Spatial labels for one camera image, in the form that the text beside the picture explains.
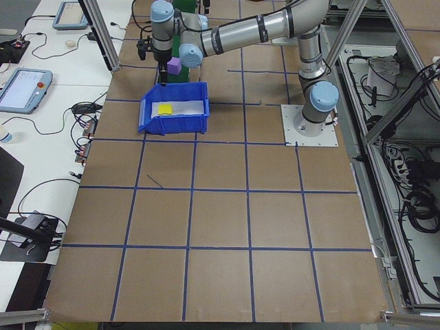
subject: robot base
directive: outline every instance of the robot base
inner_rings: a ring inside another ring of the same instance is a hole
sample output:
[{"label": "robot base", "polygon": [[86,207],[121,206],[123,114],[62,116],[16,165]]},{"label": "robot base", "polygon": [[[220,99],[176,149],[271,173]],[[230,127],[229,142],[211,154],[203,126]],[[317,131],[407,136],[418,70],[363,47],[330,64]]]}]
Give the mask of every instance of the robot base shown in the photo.
[{"label": "robot base", "polygon": [[295,128],[294,121],[298,113],[303,110],[302,105],[283,104],[281,105],[281,113],[283,116],[284,137],[287,146],[338,146],[335,128],[333,125],[324,125],[321,134],[315,137],[309,137],[298,132]]}]

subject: blue plastic storage bin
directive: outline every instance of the blue plastic storage bin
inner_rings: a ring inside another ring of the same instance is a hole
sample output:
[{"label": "blue plastic storage bin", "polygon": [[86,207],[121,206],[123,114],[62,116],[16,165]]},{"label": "blue plastic storage bin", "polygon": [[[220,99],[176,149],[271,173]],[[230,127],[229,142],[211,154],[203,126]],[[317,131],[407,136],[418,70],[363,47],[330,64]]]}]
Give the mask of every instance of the blue plastic storage bin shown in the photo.
[{"label": "blue plastic storage bin", "polygon": [[[152,118],[153,102],[203,101],[203,115],[162,115]],[[157,84],[141,99],[139,133],[165,135],[169,133],[205,133],[208,128],[209,101],[206,82]]]}]

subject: power adapter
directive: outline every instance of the power adapter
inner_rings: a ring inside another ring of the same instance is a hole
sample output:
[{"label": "power adapter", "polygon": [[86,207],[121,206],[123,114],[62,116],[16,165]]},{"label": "power adapter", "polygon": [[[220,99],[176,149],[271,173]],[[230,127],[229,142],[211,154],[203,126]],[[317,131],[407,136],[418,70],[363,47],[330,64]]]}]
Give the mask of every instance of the power adapter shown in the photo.
[{"label": "power adapter", "polygon": [[89,39],[90,41],[96,41],[96,38],[95,38],[95,35],[93,32],[87,33],[87,39]]},{"label": "power adapter", "polygon": [[102,105],[96,103],[93,104],[78,103],[71,108],[72,112],[76,115],[83,115],[85,113],[95,113],[97,112],[97,110],[101,110],[101,109],[102,109]]}]

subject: computer monitor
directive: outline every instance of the computer monitor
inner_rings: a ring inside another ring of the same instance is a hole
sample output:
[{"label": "computer monitor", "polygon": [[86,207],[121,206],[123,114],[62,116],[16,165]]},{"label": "computer monitor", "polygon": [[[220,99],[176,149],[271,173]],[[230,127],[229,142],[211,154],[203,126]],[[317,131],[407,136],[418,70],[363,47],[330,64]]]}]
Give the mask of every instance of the computer monitor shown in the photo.
[{"label": "computer monitor", "polygon": [[9,215],[23,171],[22,163],[0,147],[0,217]]}]

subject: white table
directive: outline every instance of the white table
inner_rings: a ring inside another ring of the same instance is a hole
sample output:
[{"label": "white table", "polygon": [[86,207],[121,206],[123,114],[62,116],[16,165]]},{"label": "white table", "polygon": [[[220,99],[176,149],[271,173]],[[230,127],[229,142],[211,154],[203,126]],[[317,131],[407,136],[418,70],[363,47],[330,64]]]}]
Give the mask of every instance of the white table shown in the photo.
[{"label": "white table", "polygon": [[[34,15],[56,14],[61,0],[42,0]],[[98,0],[102,14],[107,23],[110,35],[122,39],[124,31],[117,26],[110,26],[114,21],[122,27],[129,22],[131,0]],[[39,56],[61,54],[69,50],[66,40],[77,40],[79,36],[89,32],[56,31],[52,28],[52,20],[32,19],[26,25],[23,34],[44,32],[47,35],[47,45],[37,51]],[[35,121],[43,132],[57,131],[63,124],[63,112],[77,102],[92,102],[108,90],[111,74],[107,71],[104,60],[96,42],[83,38],[77,51],[66,56],[39,60],[31,51],[43,43],[44,36],[29,36],[30,48],[21,62],[11,65],[8,71],[0,74],[0,85],[6,82],[15,67],[32,69],[46,69],[52,71],[54,78],[39,107],[33,114],[17,115],[14,113],[0,113],[0,122],[5,122],[13,116],[27,117]],[[114,42],[117,52],[120,51],[122,41]],[[39,135],[32,123],[25,120],[13,120],[5,126],[14,136],[12,143],[2,144],[1,147],[17,158],[24,166],[23,179],[16,195],[11,211],[16,211],[19,201],[32,187],[45,180],[56,178],[75,179],[69,171],[81,173],[83,167],[75,163],[75,146],[70,137],[70,129],[74,117],[70,111],[66,114],[65,129],[56,135]],[[74,136],[79,138],[82,129],[76,125]],[[68,223],[74,204],[78,185],[69,181],[51,182],[38,187],[23,203],[22,211],[40,212],[56,215]],[[58,231],[64,231],[63,224],[58,225]],[[6,239],[7,232],[0,234],[0,239]],[[50,252],[46,263],[55,264],[59,250]],[[0,311],[5,311],[15,288],[24,263],[0,262]]]}]

